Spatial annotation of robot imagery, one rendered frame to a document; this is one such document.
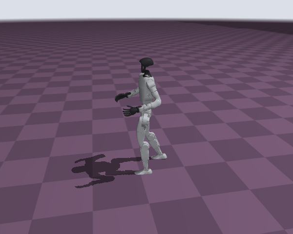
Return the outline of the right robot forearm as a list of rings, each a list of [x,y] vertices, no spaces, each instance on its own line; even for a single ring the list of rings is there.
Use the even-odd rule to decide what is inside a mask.
[[[130,95],[127,95],[128,98],[131,98],[132,96],[136,95],[139,93],[139,87],[137,87],[136,89],[130,91],[131,94]]]

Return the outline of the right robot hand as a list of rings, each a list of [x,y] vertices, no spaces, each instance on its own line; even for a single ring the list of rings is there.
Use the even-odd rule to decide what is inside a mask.
[[[128,93],[126,93],[126,94],[118,94],[118,95],[115,97],[115,101],[118,102],[118,100],[123,99],[123,98],[127,97],[127,95],[130,95],[130,94],[131,94],[131,92],[128,92]],[[128,97],[127,97],[127,98],[128,98]]]

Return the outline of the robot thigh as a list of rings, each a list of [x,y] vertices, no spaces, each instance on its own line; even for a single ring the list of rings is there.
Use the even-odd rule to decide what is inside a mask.
[[[146,126],[146,137],[148,140],[153,141],[155,139],[155,134],[153,132],[149,132],[149,124]]]
[[[141,116],[138,120],[137,129],[136,129],[136,135],[137,140],[139,143],[140,148],[142,149],[143,144],[147,144],[149,146],[149,143],[144,141],[146,136],[146,126],[149,124],[149,116],[148,114],[144,114],[144,116]]]

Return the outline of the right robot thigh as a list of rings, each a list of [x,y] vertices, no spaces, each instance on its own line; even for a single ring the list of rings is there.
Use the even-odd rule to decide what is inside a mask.
[[[146,126],[146,137],[148,140],[153,141],[155,139],[155,134],[153,132],[149,132],[149,124]]]

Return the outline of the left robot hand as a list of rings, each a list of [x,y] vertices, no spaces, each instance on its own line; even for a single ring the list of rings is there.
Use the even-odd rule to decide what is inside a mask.
[[[132,107],[127,105],[127,107],[130,107],[130,109],[123,109],[123,110],[127,110],[127,111],[123,111],[124,112],[123,114],[126,117],[134,115],[136,112],[139,113],[139,108],[141,108],[142,106]]]

